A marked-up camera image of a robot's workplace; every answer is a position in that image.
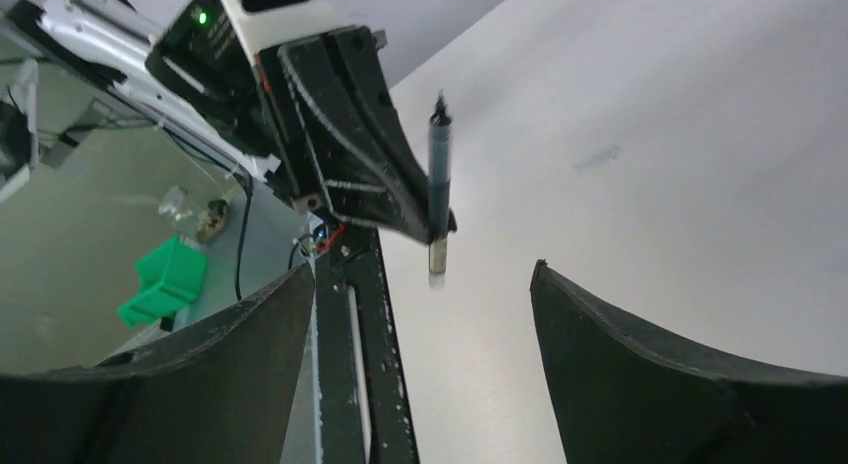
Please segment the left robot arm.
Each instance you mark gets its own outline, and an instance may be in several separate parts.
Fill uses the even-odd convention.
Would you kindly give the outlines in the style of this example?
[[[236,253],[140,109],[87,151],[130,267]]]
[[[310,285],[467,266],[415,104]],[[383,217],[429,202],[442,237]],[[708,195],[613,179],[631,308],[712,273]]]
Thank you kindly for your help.
[[[127,0],[1,0],[1,16],[50,60],[163,117],[292,208],[424,244],[440,236],[381,35],[328,0],[190,0],[167,26]]]

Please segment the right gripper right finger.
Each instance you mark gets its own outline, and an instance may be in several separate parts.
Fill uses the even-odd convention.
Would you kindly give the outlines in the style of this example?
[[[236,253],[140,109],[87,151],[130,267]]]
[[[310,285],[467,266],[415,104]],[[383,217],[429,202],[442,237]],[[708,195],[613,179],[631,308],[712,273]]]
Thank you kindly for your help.
[[[571,463],[843,463],[847,381],[697,343],[538,261],[530,292]]]

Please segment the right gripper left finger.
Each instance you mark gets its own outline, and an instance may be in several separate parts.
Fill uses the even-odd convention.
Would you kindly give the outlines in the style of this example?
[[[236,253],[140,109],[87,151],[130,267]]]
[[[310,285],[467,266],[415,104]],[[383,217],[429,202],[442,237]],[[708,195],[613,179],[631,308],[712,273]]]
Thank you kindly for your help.
[[[1,379],[5,463],[276,463],[314,295],[299,266],[94,367]]]

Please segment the blue black pen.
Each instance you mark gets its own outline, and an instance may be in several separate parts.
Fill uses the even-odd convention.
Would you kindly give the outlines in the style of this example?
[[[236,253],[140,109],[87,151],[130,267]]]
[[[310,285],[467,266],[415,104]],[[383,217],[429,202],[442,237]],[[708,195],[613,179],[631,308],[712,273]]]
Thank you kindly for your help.
[[[432,242],[428,248],[428,283],[431,289],[444,285],[449,233],[449,195],[452,156],[452,117],[440,91],[429,119],[428,130],[428,218]]]

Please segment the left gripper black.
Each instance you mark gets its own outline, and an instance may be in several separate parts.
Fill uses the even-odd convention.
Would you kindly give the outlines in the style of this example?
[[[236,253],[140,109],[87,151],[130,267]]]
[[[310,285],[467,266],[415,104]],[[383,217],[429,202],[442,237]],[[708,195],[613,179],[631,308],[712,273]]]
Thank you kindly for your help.
[[[306,0],[242,0],[249,11]],[[251,160],[279,198],[422,244],[435,233],[428,179],[365,26],[267,48],[251,67],[220,0],[192,0],[152,46],[147,71]]]

